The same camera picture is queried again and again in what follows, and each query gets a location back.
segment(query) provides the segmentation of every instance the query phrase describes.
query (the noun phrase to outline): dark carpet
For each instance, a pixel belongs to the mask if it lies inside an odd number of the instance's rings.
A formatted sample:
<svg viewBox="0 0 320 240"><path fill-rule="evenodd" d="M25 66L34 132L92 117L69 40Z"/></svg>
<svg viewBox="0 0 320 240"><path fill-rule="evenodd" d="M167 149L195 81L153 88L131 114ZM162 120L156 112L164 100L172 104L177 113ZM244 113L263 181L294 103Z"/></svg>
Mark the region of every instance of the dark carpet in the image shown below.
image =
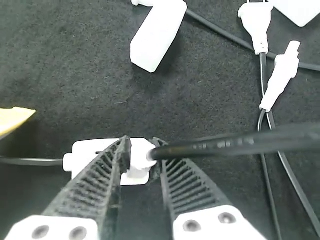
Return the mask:
<svg viewBox="0 0 320 240"><path fill-rule="evenodd" d="M250 41L237 12L245 0L189 0L189 8ZM76 141L159 137L165 141L254 131L261 99L259 58L185 17L154 74L130 62L130 42L149 8L129 0L2 1L0 108L36 109L1 142L11 157L61 158ZM320 17L299 28L276 10L270 49L301 41L300 59L320 64ZM272 72L273 62L269 61ZM274 107L278 125L320 120L320 73L300 70ZM288 153L320 217L320 154ZM316 238L281 162L267 156L285 240ZM275 238L257 156L197 162L268 240ZM0 165L0 239L41 213L70 179L59 167ZM169 238L160 181L125 187L118 239Z"/></svg>

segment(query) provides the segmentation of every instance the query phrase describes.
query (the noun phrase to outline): white power adapter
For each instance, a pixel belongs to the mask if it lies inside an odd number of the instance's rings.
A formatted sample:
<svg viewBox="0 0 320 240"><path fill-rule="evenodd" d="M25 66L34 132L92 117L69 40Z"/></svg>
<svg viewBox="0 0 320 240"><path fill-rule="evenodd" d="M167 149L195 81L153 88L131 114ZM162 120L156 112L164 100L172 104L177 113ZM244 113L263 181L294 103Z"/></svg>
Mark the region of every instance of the white power adapter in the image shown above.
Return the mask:
<svg viewBox="0 0 320 240"><path fill-rule="evenodd" d="M174 41L186 11L187 4L183 0L155 1L131 41L131 62L149 73L155 72Z"/></svg>

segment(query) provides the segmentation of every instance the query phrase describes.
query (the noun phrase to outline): screw hole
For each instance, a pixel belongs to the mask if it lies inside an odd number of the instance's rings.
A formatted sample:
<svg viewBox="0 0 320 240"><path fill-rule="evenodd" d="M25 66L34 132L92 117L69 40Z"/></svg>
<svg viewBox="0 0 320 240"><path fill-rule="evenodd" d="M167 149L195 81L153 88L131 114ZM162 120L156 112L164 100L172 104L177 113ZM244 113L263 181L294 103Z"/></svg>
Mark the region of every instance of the screw hole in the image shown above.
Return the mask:
<svg viewBox="0 0 320 240"><path fill-rule="evenodd" d="M198 232L201 230L201 226L195 220L188 220L183 224L183 229L186 232Z"/></svg>
<svg viewBox="0 0 320 240"><path fill-rule="evenodd" d="M235 216L228 212L221 213L218 218L222 224L234 224L237 221Z"/></svg>
<svg viewBox="0 0 320 240"><path fill-rule="evenodd" d="M32 239L43 239L47 236L49 229L47 225L37 227L32 233Z"/></svg>
<svg viewBox="0 0 320 240"><path fill-rule="evenodd" d="M69 240L84 240L87 236L87 229L83 226L78 226L69 234Z"/></svg>

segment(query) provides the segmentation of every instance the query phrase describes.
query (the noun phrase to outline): white plastic block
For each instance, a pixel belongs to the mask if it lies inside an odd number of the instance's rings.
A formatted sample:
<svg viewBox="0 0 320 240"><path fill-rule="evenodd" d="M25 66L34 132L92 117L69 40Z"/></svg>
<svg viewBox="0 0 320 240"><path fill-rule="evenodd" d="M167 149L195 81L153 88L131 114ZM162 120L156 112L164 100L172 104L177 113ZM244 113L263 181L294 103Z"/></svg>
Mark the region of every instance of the white plastic block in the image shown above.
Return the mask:
<svg viewBox="0 0 320 240"><path fill-rule="evenodd" d="M156 1L130 44L131 62L153 73L174 41L187 11L183 0Z"/></svg>
<svg viewBox="0 0 320 240"><path fill-rule="evenodd" d="M173 223L174 240L266 240L229 205L181 214Z"/></svg>
<svg viewBox="0 0 320 240"><path fill-rule="evenodd" d="M71 172L74 179L93 159L106 148L118 141L118 138L92 139L77 141L72 153L63 157L63 170ZM144 138L131 138L130 169L121 175L121 185L144 185L149 181L149 171L156 161L149 161L147 154L156 146Z"/></svg>
<svg viewBox="0 0 320 240"><path fill-rule="evenodd" d="M35 239L99 240L98 225L92 219L33 215L16 223L4 240Z"/></svg>
<svg viewBox="0 0 320 240"><path fill-rule="evenodd" d="M320 14L320 0L268 0L279 12L299 27Z"/></svg>

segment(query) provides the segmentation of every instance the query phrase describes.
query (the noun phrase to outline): ridged rubber pad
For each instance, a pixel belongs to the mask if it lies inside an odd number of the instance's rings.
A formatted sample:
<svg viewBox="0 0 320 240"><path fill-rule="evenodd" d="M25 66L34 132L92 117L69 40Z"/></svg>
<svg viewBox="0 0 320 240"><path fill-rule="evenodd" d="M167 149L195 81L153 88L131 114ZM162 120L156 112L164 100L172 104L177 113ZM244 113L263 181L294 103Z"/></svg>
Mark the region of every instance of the ridged rubber pad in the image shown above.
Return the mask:
<svg viewBox="0 0 320 240"><path fill-rule="evenodd" d="M71 180L42 215L93 219L101 239L112 239L118 217L120 177L128 168L130 153L128 137L115 142Z"/></svg>
<svg viewBox="0 0 320 240"><path fill-rule="evenodd" d="M156 146L166 145L154 138ZM190 159L163 160L161 183L164 204L173 222L180 214L232 205L218 186Z"/></svg>

